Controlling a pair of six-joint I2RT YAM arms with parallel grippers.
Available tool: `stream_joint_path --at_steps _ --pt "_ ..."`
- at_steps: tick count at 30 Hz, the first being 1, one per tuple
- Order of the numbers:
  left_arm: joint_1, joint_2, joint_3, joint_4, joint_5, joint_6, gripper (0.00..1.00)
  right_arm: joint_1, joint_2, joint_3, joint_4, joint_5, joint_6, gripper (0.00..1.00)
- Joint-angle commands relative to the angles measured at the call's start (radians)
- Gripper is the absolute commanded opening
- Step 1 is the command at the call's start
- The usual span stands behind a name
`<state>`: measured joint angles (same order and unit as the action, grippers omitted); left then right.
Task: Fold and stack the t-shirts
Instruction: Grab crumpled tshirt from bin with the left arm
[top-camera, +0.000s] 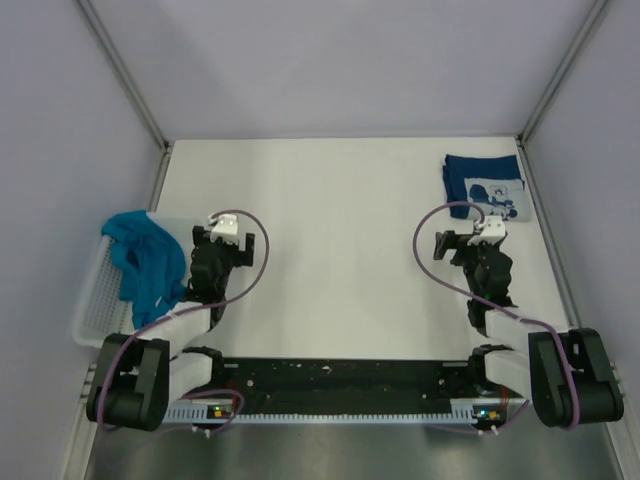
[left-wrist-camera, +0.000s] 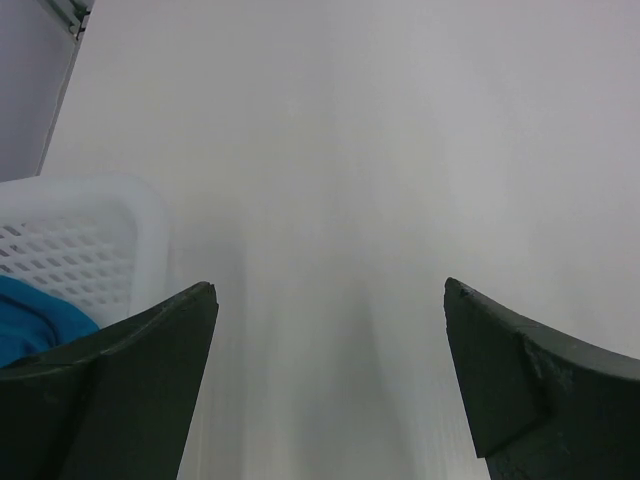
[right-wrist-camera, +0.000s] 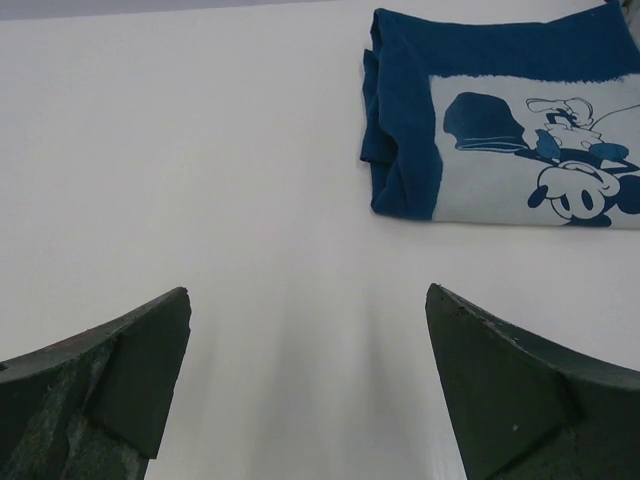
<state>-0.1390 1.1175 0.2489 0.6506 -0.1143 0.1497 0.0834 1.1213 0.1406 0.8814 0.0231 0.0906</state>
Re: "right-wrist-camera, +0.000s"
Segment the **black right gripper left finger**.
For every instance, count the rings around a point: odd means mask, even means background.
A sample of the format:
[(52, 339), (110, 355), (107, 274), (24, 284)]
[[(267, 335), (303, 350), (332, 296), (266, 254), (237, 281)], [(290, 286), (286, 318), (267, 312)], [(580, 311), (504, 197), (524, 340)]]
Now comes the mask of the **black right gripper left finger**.
[(4, 479), (142, 479), (157, 457), (190, 336), (174, 288), (1, 363)]

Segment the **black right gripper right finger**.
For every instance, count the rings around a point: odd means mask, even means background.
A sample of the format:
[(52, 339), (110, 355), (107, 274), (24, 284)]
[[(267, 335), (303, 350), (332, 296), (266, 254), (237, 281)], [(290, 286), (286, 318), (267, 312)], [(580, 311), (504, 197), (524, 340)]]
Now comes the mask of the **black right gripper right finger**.
[(425, 312), (469, 479), (636, 479), (639, 373), (433, 284)]

